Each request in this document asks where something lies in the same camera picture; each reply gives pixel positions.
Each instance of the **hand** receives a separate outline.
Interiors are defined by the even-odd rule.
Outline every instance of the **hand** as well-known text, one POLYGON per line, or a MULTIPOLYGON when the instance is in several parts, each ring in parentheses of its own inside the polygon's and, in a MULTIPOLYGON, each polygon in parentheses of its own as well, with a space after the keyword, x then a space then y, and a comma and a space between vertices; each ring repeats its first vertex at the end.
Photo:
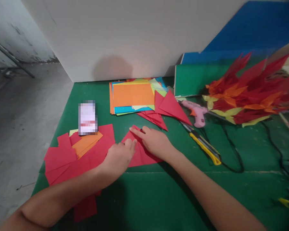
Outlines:
POLYGON ((164 133, 146 126, 143 126, 142 130, 143 132, 130 128, 132 133, 142 139, 142 143, 150 153, 168 162, 171 154, 176 151, 168 137, 164 133))
POLYGON ((137 140, 127 139, 124 143, 114 144, 108 150, 107 156, 100 167, 107 175, 116 179, 121 176, 131 162, 137 140))

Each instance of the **white wall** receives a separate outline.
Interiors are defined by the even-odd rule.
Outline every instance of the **white wall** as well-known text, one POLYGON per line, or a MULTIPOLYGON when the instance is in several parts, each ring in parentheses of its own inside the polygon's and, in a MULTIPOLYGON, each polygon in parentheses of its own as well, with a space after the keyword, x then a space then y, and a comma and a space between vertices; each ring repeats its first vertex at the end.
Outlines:
MULTIPOLYGON (((47 62, 55 58, 20 0, 0 0, 0 44, 20 61, 47 62)), ((0 66, 5 65, 11 62, 0 53, 0 66)))
POLYGON ((246 0, 22 0, 73 82, 172 75, 246 0))

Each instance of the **yellow utility knife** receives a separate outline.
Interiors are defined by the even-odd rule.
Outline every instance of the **yellow utility knife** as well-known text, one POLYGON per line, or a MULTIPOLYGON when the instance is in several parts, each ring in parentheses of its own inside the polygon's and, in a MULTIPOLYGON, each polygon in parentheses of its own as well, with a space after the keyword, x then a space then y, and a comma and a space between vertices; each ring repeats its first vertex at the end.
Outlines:
POLYGON ((202 148, 202 150, 209 155, 214 165, 220 165, 221 159, 218 151, 216 151, 216 149, 213 148, 212 145, 209 144, 209 142, 206 141, 201 135, 199 135, 199 133, 196 132, 191 126, 183 122, 181 122, 181 124, 183 124, 185 129, 189 132, 190 137, 192 137, 193 140, 196 141, 196 143, 202 148))

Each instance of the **forearm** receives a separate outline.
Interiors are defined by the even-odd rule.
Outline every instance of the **forearm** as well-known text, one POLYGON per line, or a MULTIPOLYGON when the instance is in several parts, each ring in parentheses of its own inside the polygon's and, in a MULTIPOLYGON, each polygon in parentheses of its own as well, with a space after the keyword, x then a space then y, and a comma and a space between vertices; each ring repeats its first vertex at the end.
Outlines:
POLYGON ((52 227, 74 205, 107 187, 114 180, 98 167, 91 169, 78 177, 35 194, 10 219, 13 219, 13 216, 24 216, 29 222, 40 227, 52 227))
POLYGON ((167 162, 189 186, 217 230, 265 230, 233 196, 174 150, 167 162))

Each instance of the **white board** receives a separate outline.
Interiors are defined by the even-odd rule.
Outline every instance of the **white board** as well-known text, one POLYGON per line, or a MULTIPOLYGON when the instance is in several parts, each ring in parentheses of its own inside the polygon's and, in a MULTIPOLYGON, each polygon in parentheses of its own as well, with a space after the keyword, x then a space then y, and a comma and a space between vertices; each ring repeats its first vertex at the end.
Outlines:
POLYGON ((246 0, 22 0, 73 82, 174 75, 246 0))

